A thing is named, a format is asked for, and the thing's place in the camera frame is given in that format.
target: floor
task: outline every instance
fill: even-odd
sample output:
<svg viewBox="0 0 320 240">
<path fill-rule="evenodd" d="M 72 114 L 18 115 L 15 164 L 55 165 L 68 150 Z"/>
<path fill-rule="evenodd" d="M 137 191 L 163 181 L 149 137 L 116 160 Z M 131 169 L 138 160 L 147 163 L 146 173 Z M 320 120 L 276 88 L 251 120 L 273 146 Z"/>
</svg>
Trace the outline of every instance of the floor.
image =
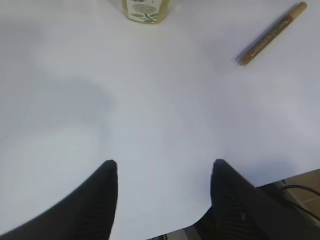
<svg viewBox="0 0 320 240">
<path fill-rule="evenodd" d="M 286 182 L 288 185 L 302 185 L 320 192 L 320 169 L 288 178 Z M 302 207 L 308 209 L 313 214 L 320 216 L 320 196 L 303 189 L 291 189 L 291 191 L 291 194 L 295 195 L 298 201 L 300 201 Z"/>
<path fill-rule="evenodd" d="M 297 175 L 285 180 L 287 185 L 301 185 L 312 188 L 320 192 L 320 169 Z M 320 197 L 303 189 L 290 189 L 289 193 L 296 202 L 313 214 L 320 216 Z M 320 226 L 315 218 L 310 217 L 315 224 Z M 193 226 L 180 229 L 163 236 L 158 236 L 150 240 L 201 240 Z"/>
</svg>

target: glass jar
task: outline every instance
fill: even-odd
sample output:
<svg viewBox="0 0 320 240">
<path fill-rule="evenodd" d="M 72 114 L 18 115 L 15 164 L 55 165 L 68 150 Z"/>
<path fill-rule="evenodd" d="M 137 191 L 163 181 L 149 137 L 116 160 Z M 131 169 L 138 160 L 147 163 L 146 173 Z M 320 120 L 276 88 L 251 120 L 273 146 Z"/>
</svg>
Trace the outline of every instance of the glass jar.
<svg viewBox="0 0 320 240">
<path fill-rule="evenodd" d="M 158 24 L 167 15 L 170 0 L 122 0 L 124 15 L 131 21 Z"/>
</svg>

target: white table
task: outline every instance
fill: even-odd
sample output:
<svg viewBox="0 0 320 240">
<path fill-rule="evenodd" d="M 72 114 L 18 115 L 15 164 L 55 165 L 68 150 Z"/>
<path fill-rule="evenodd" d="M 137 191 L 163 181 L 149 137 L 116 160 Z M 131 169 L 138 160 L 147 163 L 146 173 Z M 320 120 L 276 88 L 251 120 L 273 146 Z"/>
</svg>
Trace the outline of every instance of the white table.
<svg viewBox="0 0 320 240">
<path fill-rule="evenodd" d="M 248 66 L 294 0 L 184 0 L 160 25 L 120 0 L 0 3 L 0 233 L 118 163 L 112 240 L 187 227 L 224 158 L 257 186 L 320 166 L 320 1 Z"/>
</svg>

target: jar label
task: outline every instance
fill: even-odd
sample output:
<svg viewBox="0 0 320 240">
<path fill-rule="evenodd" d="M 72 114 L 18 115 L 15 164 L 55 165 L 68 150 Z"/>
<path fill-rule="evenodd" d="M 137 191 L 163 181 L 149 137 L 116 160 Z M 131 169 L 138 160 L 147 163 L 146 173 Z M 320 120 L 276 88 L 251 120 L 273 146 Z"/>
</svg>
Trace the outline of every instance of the jar label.
<svg viewBox="0 0 320 240">
<path fill-rule="evenodd" d="M 156 23 L 163 0 L 126 0 L 128 17 L 146 24 Z"/>
</svg>

